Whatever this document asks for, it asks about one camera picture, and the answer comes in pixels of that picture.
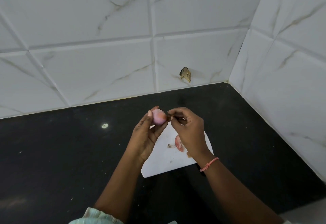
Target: white cutting board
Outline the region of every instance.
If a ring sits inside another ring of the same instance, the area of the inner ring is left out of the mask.
[[[196,163],[193,158],[188,158],[187,149],[181,152],[177,148],[168,148],[168,144],[175,145],[175,137],[177,135],[178,133],[174,130],[171,123],[169,123],[157,139],[151,155],[141,169],[141,174],[144,178]],[[206,133],[205,140],[208,149],[213,153]]]

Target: left hand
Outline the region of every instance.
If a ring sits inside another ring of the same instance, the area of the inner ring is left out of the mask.
[[[141,162],[145,162],[151,152],[158,137],[161,135],[165,127],[168,125],[166,121],[162,125],[155,125],[150,129],[153,121],[153,110],[158,109],[158,106],[153,107],[146,113],[139,123],[134,128],[127,150],[136,153]]]

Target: marble tile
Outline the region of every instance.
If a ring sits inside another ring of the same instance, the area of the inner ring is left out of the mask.
[[[308,49],[326,61],[326,0],[298,0],[279,37]]]
[[[297,0],[260,0],[251,27],[275,38]]]
[[[326,179],[326,64],[275,41],[244,95]]]
[[[157,90],[227,80],[246,32],[236,29],[156,38]],[[180,79],[183,67],[191,72],[190,83]]]
[[[26,52],[0,54],[0,118],[65,107]]]
[[[0,53],[19,48],[20,46],[11,36],[6,27],[0,23]]]
[[[272,43],[271,38],[260,32],[248,30],[229,78],[241,94],[248,90]]]
[[[72,105],[154,92],[150,39],[31,53]]]
[[[152,0],[158,34],[249,25],[259,0]]]
[[[0,0],[29,46],[149,35],[147,0]]]

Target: pink thread bracelet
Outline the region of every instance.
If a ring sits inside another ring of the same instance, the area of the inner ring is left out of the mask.
[[[214,160],[212,160],[211,162],[205,164],[204,168],[200,169],[199,171],[206,171],[210,165],[215,161],[215,160],[218,160],[218,157],[216,157]]]

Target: light green sleeve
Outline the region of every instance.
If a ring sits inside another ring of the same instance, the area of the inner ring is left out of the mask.
[[[100,210],[87,208],[82,218],[73,220],[69,224],[123,224],[123,222]]]

